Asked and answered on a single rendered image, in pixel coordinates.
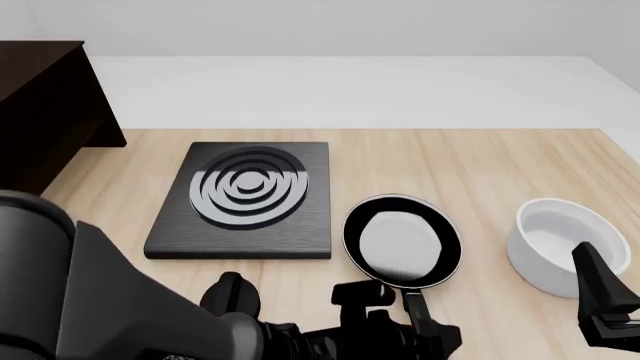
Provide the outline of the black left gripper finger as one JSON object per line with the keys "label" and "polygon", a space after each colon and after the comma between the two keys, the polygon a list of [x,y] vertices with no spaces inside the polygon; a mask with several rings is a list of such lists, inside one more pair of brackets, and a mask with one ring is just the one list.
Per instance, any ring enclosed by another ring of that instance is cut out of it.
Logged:
{"label": "black left gripper finger", "polygon": [[443,325],[435,320],[418,320],[419,356],[451,356],[462,345],[458,326]]}

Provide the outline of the black frying pan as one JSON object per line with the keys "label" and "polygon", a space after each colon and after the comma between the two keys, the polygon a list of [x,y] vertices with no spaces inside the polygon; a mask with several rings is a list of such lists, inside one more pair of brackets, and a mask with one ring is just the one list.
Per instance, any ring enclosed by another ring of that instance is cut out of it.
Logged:
{"label": "black frying pan", "polygon": [[463,255],[462,238],[448,215],[418,197],[376,195],[348,212],[342,242],[362,272],[401,290],[416,332],[435,332],[422,290],[451,278]]}

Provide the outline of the white bowl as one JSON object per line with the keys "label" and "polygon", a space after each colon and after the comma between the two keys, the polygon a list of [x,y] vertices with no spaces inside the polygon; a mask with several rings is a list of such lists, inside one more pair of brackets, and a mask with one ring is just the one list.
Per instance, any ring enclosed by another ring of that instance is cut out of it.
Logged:
{"label": "white bowl", "polygon": [[506,251],[513,268],[533,287],[576,299],[572,251],[581,242],[591,243],[615,275],[631,263],[629,244],[610,221],[586,206],[559,198],[536,198],[520,206]]}

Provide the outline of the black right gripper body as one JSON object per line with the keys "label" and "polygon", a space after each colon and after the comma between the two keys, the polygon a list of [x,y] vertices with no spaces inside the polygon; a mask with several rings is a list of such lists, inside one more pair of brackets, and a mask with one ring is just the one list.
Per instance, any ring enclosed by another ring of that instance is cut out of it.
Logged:
{"label": "black right gripper body", "polygon": [[640,348],[640,320],[629,314],[640,309],[640,300],[604,302],[581,298],[578,323],[590,347]]}

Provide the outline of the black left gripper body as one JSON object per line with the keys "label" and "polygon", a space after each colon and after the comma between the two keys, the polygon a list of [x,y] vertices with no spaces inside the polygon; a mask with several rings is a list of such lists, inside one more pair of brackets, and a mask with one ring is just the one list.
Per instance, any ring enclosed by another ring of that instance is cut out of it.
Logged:
{"label": "black left gripper body", "polygon": [[413,329],[393,320],[306,332],[309,360],[419,360]]}

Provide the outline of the dark wooden cabinet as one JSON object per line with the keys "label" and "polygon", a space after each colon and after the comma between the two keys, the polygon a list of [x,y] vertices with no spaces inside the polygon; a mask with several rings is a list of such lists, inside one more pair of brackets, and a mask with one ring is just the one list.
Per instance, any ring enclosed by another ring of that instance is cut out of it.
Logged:
{"label": "dark wooden cabinet", "polygon": [[42,194],[84,147],[127,141],[83,41],[0,41],[0,190]]}

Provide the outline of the flat black stove plate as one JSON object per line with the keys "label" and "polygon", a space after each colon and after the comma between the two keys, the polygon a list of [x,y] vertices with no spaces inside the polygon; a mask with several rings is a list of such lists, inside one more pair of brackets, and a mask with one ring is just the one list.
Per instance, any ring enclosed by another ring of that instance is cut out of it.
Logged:
{"label": "flat black stove plate", "polygon": [[195,142],[144,245],[153,260],[328,259],[325,142]]}

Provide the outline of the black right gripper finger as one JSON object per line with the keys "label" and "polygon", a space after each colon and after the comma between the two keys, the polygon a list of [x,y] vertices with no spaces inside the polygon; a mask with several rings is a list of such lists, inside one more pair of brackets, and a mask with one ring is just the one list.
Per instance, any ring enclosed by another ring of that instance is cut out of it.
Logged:
{"label": "black right gripper finger", "polygon": [[634,292],[612,272],[596,248],[581,242],[572,257],[579,287],[578,319],[629,320],[634,312]]}

